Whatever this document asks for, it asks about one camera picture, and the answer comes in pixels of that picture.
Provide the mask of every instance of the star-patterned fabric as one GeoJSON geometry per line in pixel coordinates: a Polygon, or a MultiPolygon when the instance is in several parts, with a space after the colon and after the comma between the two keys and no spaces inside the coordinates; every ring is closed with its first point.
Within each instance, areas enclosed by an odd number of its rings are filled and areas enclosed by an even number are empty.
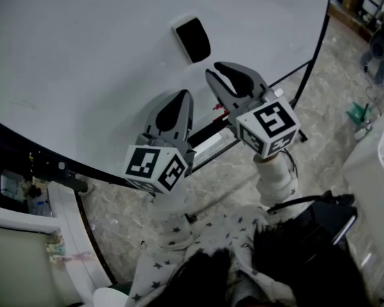
{"type": "MultiPolygon", "coordinates": [[[[289,199],[293,190],[298,192],[297,178],[295,183],[293,181],[283,185],[275,183],[274,187],[279,188],[275,192],[277,196],[286,194],[285,198],[289,199]]],[[[174,196],[164,198],[182,199],[174,196]]],[[[168,219],[160,222],[162,229],[158,243],[161,249],[144,253],[138,260],[134,282],[125,307],[146,306],[161,294],[178,266],[195,253],[203,252],[212,255],[216,250],[223,248],[227,248],[232,255],[229,285],[239,283],[239,279],[244,278],[246,284],[236,285],[237,290],[246,288],[243,291],[250,292],[251,289],[248,288],[253,286],[248,283],[249,281],[254,283],[254,287],[258,287],[269,301],[295,306],[292,290],[287,285],[252,268],[254,233],[257,229],[262,230],[264,226],[268,225],[264,215],[265,213],[259,205],[246,205],[189,224],[183,214],[177,215],[171,211],[168,219]]],[[[230,294],[229,300],[232,307],[238,302],[235,301],[236,297],[240,298],[242,295],[242,292],[238,295],[230,294]]]]}

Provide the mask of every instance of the person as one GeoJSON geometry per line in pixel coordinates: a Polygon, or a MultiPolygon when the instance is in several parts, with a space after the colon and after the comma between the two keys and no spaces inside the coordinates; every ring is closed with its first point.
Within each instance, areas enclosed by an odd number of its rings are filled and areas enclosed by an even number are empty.
{"type": "MultiPolygon", "coordinates": [[[[300,197],[291,161],[282,153],[253,159],[263,204],[300,197]]],[[[331,245],[300,261],[301,245],[282,245],[280,233],[307,205],[277,218],[245,205],[190,224],[181,197],[182,189],[148,204],[160,249],[140,256],[126,307],[371,306],[347,249],[331,245]]]]}

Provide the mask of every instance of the cable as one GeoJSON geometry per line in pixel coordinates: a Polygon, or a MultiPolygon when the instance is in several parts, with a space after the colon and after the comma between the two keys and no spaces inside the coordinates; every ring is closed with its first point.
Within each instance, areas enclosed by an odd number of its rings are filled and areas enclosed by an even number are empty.
{"type": "Polygon", "coordinates": [[[284,148],[284,149],[282,150],[282,152],[283,152],[284,154],[286,154],[286,156],[288,156],[288,158],[290,159],[290,162],[292,163],[292,172],[296,171],[296,177],[298,178],[299,175],[298,175],[297,165],[296,165],[296,163],[294,162],[294,158],[292,157],[292,155],[290,154],[290,152],[287,151],[286,148],[284,148]]]}
{"type": "Polygon", "coordinates": [[[369,83],[369,86],[365,88],[365,96],[367,97],[367,99],[369,99],[369,101],[371,102],[371,104],[378,109],[378,112],[380,113],[380,116],[382,115],[382,112],[381,112],[381,109],[379,107],[379,105],[377,105],[377,98],[374,98],[372,99],[370,96],[369,96],[369,93],[368,93],[368,90],[369,89],[372,89],[373,86],[372,86],[372,83],[371,81],[369,80],[369,78],[367,77],[367,74],[368,74],[368,71],[367,71],[367,68],[368,68],[368,65],[365,65],[364,66],[364,77],[365,77],[365,80],[369,83]]]}
{"type": "Polygon", "coordinates": [[[321,201],[326,203],[336,203],[338,205],[343,205],[343,206],[351,206],[354,203],[355,198],[354,198],[354,195],[352,194],[342,194],[341,196],[334,197],[331,190],[329,190],[323,193],[321,196],[308,196],[308,197],[293,199],[283,203],[278,203],[277,205],[274,205],[273,207],[268,209],[268,214],[271,214],[277,210],[280,210],[289,206],[297,205],[299,203],[311,202],[311,201],[321,201]]]}

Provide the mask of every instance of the white appliance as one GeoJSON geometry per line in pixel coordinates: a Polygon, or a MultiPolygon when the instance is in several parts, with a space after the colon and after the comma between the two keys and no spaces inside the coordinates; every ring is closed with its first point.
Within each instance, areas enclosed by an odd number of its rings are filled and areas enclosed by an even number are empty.
{"type": "Polygon", "coordinates": [[[214,62],[256,69],[270,85],[310,61],[328,1],[0,0],[0,123],[120,177],[163,97],[191,92],[195,132],[223,114],[205,80],[214,62]],[[195,64],[172,29],[187,16],[211,43],[195,64]]]}
{"type": "Polygon", "coordinates": [[[374,241],[384,254],[384,114],[357,144],[343,170],[364,210],[374,241]]]}

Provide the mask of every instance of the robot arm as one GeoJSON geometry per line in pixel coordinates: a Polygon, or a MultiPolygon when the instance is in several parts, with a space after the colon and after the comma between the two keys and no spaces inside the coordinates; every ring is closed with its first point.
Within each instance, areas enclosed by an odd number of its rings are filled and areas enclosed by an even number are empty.
{"type": "Polygon", "coordinates": [[[220,76],[206,70],[206,80],[219,103],[229,112],[230,130],[263,159],[289,146],[300,122],[286,99],[275,95],[254,70],[219,62],[214,67],[228,77],[234,90],[220,76]]]}
{"type": "Polygon", "coordinates": [[[128,148],[123,177],[142,191],[169,194],[192,168],[195,151],[186,141],[192,129],[193,98],[181,90],[153,109],[135,145],[128,148]]]}

